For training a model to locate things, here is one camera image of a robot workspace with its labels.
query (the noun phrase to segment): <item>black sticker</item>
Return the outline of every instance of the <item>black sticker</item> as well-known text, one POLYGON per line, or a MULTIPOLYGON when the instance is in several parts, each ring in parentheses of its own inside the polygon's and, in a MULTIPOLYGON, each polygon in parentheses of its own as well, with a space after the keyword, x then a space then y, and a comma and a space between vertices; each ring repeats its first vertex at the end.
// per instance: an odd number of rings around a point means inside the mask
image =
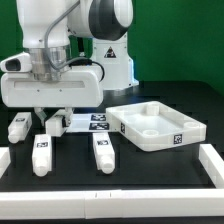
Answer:
POLYGON ((105 54, 104 58, 117 58, 112 47, 109 48, 109 50, 105 54))
POLYGON ((125 134, 125 125, 123 123, 121 123, 121 132, 125 134))
POLYGON ((98 145, 109 145, 109 142, 107 140, 103 140, 103 141, 97 141, 98 145))
POLYGON ((110 125, 108 123, 90 123, 89 130, 90 131, 108 131, 110 129, 110 125))
POLYGON ((26 120, 25 118, 18 118, 18 119, 16 119, 16 122, 23 122, 25 120, 26 120))
POLYGON ((183 135, 174 135, 174 145, 181 144, 183 142, 183 135))
POLYGON ((106 121, 105 114, 93 114, 91 117, 91 121, 106 121))
POLYGON ((37 143, 37 148, 45 148, 48 147, 48 142, 37 143))

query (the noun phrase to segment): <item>white panel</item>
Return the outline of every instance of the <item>white panel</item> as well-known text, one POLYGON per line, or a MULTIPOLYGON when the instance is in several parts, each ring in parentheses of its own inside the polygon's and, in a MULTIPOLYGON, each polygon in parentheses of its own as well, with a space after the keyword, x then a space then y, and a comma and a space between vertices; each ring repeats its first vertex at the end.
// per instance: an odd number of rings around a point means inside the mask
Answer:
POLYGON ((201 145, 199 160, 216 188, 224 189, 224 162, 212 145, 201 145))
POLYGON ((85 218, 83 192, 0 193, 0 219, 85 218))
POLYGON ((86 192, 85 214, 87 219, 122 218, 122 191, 86 192))

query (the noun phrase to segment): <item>block with marker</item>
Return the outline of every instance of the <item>block with marker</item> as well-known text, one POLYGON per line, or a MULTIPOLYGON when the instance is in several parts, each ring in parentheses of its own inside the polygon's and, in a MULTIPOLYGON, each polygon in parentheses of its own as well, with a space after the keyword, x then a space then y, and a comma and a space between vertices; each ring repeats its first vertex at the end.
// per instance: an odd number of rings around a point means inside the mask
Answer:
POLYGON ((39 176, 46 176, 52 170, 52 143, 50 135, 36 135, 33 146, 33 172, 39 176))
POLYGON ((93 133, 93 149, 97 169, 111 174, 115 169, 115 153, 108 133, 93 133))

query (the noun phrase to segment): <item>black tabletop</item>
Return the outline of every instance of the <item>black tabletop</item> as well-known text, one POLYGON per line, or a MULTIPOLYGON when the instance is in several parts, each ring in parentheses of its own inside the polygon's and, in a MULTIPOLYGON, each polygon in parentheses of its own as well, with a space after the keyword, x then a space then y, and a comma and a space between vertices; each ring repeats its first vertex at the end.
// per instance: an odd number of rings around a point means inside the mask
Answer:
MULTIPOLYGON (((125 96, 106 96, 98 108, 76 109, 75 113, 104 113, 105 108, 159 101, 207 125, 204 143, 224 156, 224 97, 202 82, 142 82, 125 96)), ((24 142, 9 144, 8 125, 18 112, 32 109, 0 105, 0 146, 10 148, 11 164, 0 179, 0 192, 202 189, 214 188, 198 160, 199 145, 191 144, 159 152, 141 151, 119 133, 110 133, 116 154, 112 175, 97 171, 91 133, 65 134, 53 138, 53 171, 39 178, 32 172, 32 149, 36 134, 44 133, 32 113, 33 125, 24 142)), ((47 110, 50 116, 56 110, 47 110)), ((148 218, 104 220, 17 221, 16 223, 224 223, 224 217, 148 218)))

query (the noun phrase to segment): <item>green backdrop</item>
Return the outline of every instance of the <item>green backdrop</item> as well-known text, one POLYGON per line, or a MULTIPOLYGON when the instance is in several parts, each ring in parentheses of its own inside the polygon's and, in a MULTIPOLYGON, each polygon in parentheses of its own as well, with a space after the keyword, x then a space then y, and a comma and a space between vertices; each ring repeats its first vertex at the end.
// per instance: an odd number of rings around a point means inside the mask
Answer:
MULTIPOLYGON (((136 78, 204 81, 224 95, 224 0, 133 3, 129 54, 136 78)), ((0 30, 0 60, 21 52, 15 0, 0 0, 0 30)))

